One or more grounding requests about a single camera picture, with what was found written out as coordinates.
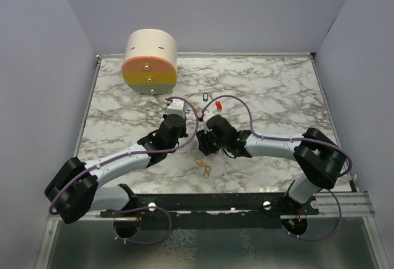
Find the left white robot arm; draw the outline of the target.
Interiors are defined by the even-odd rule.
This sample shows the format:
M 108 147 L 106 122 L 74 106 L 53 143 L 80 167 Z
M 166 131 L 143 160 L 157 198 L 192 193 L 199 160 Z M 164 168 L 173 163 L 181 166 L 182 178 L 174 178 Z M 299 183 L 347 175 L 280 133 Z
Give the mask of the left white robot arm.
M 185 117 L 169 114 L 157 130 L 126 150 L 87 162 L 76 156 L 68 159 L 44 191 L 50 201 L 49 213 L 69 224 L 97 210 L 97 190 L 127 173 L 161 162 L 178 150 L 179 139 L 187 136 Z

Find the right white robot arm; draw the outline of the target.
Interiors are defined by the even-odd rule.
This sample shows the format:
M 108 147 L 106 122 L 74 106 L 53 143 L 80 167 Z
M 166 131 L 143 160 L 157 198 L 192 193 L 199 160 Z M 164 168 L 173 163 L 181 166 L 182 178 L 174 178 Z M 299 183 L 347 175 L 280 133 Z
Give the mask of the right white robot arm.
M 236 130 L 224 117 L 203 119 L 197 131 L 198 150 L 208 156 L 223 150 L 232 158 L 267 156 L 298 163 L 303 175 L 291 183 L 283 198 L 284 210 L 297 214 L 318 191 L 332 189 L 347 159 L 341 149 L 315 128 L 298 137 L 267 137 Z

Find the blue carabiner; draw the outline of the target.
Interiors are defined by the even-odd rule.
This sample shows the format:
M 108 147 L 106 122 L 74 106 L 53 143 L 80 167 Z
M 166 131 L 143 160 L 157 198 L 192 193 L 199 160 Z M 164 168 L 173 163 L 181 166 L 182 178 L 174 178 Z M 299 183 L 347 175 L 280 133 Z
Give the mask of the blue carabiner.
M 185 118 L 187 118 L 188 115 L 190 114 L 190 110 L 189 110 L 189 109 L 186 109 L 186 110 L 184 110 L 184 112 L 185 112 Z

